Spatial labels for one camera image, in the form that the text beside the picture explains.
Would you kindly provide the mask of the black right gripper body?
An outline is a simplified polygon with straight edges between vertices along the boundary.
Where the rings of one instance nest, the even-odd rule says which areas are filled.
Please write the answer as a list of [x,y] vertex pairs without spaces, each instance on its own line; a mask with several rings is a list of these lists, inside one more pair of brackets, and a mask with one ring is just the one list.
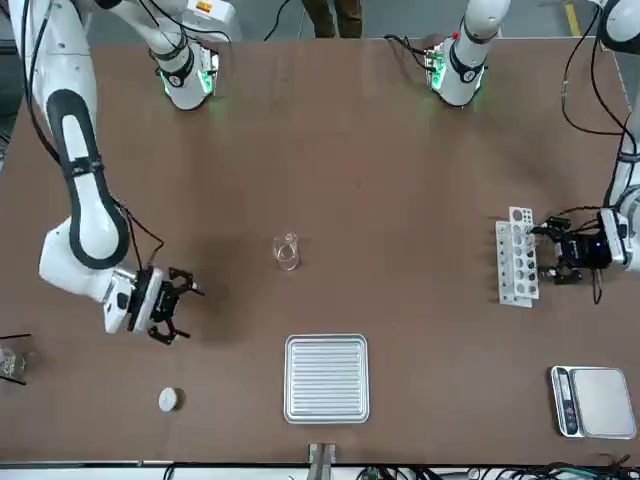
[[127,331],[161,334],[159,325],[165,324],[167,334],[178,334],[173,322],[178,300],[177,289],[160,269],[139,270],[129,297]]

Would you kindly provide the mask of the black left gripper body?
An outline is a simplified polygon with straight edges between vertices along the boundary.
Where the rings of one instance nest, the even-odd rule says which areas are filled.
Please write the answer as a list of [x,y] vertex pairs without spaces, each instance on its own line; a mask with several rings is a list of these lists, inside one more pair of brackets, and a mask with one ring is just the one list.
[[601,270],[612,262],[603,229],[569,231],[560,236],[558,264],[561,269]]

